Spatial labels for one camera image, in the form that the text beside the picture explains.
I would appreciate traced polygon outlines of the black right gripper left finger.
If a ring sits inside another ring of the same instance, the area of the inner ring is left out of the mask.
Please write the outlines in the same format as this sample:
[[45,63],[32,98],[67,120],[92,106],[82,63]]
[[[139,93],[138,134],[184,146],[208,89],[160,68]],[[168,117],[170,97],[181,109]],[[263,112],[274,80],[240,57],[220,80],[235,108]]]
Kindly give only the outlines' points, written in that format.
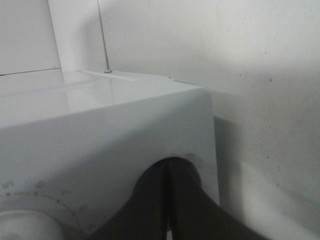
[[150,166],[131,197],[89,240],[165,240],[168,231],[168,161]]

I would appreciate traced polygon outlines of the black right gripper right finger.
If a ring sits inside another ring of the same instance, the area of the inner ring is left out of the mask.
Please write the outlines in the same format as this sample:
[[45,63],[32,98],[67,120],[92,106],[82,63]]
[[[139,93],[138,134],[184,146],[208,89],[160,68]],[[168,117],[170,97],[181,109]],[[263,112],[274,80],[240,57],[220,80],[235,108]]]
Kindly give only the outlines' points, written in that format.
[[203,190],[195,166],[181,157],[164,159],[167,168],[169,222],[175,240],[263,240],[237,221]]

